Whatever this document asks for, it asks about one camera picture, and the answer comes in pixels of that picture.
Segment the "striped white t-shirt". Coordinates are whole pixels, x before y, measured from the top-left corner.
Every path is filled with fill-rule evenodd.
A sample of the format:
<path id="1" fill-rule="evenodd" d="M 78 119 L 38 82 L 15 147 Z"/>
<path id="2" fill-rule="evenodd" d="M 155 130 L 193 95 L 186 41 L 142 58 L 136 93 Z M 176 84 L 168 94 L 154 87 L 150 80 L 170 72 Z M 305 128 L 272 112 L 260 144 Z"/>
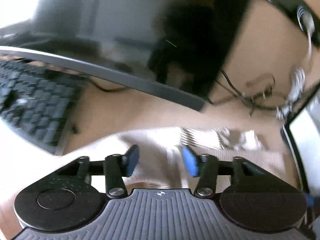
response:
<path id="1" fill-rule="evenodd" d="M 139 162 L 125 185 L 152 189 L 194 188 L 183 165 L 182 150 L 190 146 L 197 154 L 210 154 L 222 161 L 243 157 L 289 183 L 285 155 L 268 151 L 251 131 L 227 128 L 200 130 L 183 127 L 139 129 L 104 137 L 64 156 L 71 161 L 88 156 L 91 161 L 104 160 L 112 154 L 124 154 L 132 145 L 139 147 Z"/>

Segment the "black mechanical keyboard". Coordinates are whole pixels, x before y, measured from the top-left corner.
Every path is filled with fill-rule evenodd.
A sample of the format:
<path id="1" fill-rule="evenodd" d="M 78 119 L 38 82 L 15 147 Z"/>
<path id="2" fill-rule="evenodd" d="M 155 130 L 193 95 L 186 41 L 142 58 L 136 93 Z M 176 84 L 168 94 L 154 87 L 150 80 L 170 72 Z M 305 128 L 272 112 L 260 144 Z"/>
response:
<path id="1" fill-rule="evenodd" d="M 81 75 L 1 61 L 1 120 L 35 146 L 62 155 L 86 87 Z"/>

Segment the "glass side computer case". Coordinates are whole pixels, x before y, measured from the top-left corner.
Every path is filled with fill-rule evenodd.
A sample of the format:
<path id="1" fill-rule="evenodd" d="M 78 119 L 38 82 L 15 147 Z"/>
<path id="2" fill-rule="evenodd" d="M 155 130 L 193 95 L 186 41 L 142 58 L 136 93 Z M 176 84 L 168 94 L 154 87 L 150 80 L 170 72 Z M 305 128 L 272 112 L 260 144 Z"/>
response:
<path id="1" fill-rule="evenodd" d="M 301 189 L 319 197 L 319 88 L 285 122 L 281 137 L 294 158 Z"/>

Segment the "black computer monitor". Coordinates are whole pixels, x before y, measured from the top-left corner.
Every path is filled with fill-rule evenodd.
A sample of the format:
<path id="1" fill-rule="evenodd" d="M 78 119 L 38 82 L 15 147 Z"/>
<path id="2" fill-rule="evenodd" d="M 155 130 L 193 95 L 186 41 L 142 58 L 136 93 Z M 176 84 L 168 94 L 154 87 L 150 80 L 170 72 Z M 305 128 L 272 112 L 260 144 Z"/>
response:
<path id="1" fill-rule="evenodd" d="M 249 0 L 1 0 L 1 53 L 200 111 Z"/>

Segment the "black wall socket strip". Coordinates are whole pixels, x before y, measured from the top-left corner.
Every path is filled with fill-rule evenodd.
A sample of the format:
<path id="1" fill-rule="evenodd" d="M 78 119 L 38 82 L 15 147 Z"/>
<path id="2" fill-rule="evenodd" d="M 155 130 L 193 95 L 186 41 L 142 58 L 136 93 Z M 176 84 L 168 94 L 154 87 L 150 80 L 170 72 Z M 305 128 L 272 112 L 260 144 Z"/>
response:
<path id="1" fill-rule="evenodd" d="M 316 48 L 319 48 L 319 15 L 313 11 L 304 0 L 268 0 L 276 8 L 281 10 L 302 32 L 304 25 L 302 23 L 302 16 L 305 12 L 309 12 L 313 18 L 315 30 L 311 36 L 312 43 Z"/>

